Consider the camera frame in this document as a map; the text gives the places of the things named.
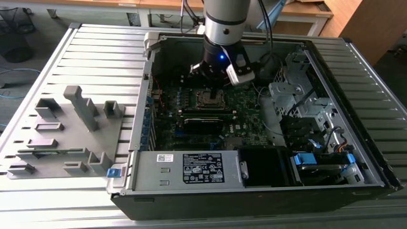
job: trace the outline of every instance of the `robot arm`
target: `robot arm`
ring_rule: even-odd
[[[203,61],[192,66],[191,73],[200,73],[211,88],[224,86],[227,74],[232,85],[255,78],[251,62],[240,42],[248,14],[249,0],[205,0],[205,30]]]

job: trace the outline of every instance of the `blue cable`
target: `blue cable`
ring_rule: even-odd
[[[4,73],[8,73],[10,71],[33,71],[36,72],[37,74],[41,73],[41,71],[36,70],[36,69],[30,69],[30,68],[16,68],[16,69],[9,69],[9,68],[4,68],[0,66],[0,68],[2,69],[6,69],[5,71],[0,72],[0,75],[4,74]],[[10,97],[10,96],[4,96],[4,95],[0,95],[1,98],[5,98],[5,99],[21,99],[24,98],[24,96],[18,96],[18,97]]]
[[[24,98],[24,96],[10,97],[10,96],[4,96],[4,95],[1,95],[1,94],[0,94],[0,97],[1,97],[1,98],[5,98],[5,99],[21,99],[21,98]]]

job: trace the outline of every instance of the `motherboard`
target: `motherboard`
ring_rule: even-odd
[[[157,76],[153,81],[156,150],[268,144],[253,84],[211,91],[192,76]]]

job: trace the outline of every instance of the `white label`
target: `white label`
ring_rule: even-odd
[[[136,4],[118,3],[118,6],[130,6],[130,7],[136,7]]]
[[[157,162],[173,162],[173,154],[157,154]]]
[[[316,14],[316,17],[317,17],[317,18],[329,18],[331,15],[327,15],[327,14]]]

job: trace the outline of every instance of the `table leg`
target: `table leg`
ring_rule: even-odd
[[[316,21],[312,24],[311,29],[308,31],[308,34],[307,34],[308,36],[315,36],[315,37],[319,36],[320,31],[324,28],[327,20],[328,20],[327,18],[316,18]]]
[[[150,27],[150,17],[149,17],[149,11],[148,9],[137,9],[138,15],[140,15],[140,23],[141,27]]]
[[[48,14],[49,14],[50,18],[53,18],[53,19],[57,18],[56,10],[46,9],[46,11],[48,11]]]

